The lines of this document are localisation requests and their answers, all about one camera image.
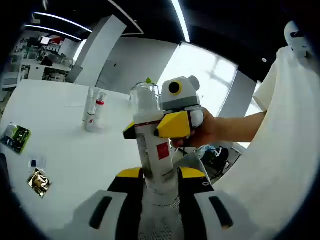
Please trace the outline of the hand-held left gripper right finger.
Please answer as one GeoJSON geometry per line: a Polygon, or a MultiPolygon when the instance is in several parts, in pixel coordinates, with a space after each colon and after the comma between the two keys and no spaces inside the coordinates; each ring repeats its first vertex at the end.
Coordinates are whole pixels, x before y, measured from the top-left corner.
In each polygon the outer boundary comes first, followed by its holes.
{"type": "Polygon", "coordinates": [[[205,174],[178,168],[179,211],[186,240],[251,240],[248,211],[227,193],[214,190],[205,174]]]}

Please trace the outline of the person's right hand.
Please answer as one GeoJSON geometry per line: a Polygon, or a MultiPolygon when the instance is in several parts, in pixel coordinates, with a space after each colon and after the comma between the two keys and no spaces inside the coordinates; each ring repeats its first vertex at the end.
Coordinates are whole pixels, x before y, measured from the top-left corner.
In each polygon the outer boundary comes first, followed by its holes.
{"type": "Polygon", "coordinates": [[[203,123],[191,131],[189,137],[171,138],[171,145],[175,148],[179,147],[201,147],[209,143],[221,140],[221,132],[225,119],[213,117],[206,108],[202,108],[204,121],[203,123]]]}

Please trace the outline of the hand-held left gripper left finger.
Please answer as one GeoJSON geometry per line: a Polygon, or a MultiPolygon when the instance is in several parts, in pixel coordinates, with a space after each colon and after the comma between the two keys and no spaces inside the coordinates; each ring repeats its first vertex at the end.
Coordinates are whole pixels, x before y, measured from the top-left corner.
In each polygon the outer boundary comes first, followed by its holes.
{"type": "Polygon", "coordinates": [[[99,190],[74,212],[75,240],[137,240],[143,210],[141,167],[118,173],[107,190],[99,190]]]}

